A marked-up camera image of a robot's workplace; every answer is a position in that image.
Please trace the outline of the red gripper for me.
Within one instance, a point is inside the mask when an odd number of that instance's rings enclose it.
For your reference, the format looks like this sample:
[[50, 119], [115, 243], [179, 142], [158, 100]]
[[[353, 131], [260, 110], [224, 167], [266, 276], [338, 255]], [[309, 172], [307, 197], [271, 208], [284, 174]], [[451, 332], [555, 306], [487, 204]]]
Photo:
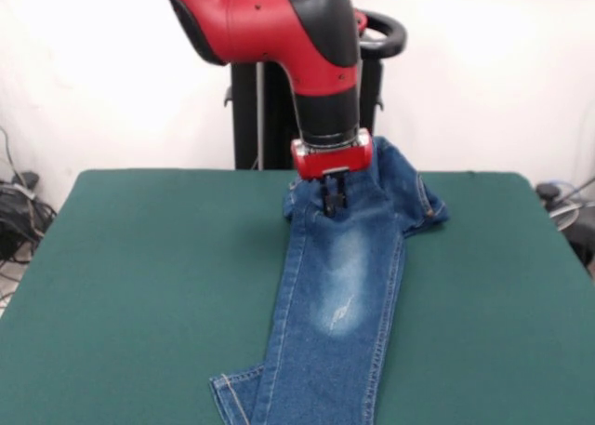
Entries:
[[291, 142], [291, 153], [296, 170], [302, 179], [320, 179], [324, 214], [327, 217], [334, 217], [336, 197], [330, 191], [329, 183], [334, 178], [330, 174], [338, 173], [337, 206], [346, 208], [348, 206], [346, 172], [357, 172], [370, 166], [373, 140], [366, 128], [360, 128], [354, 141], [338, 148], [316, 149], [301, 139], [294, 139]]

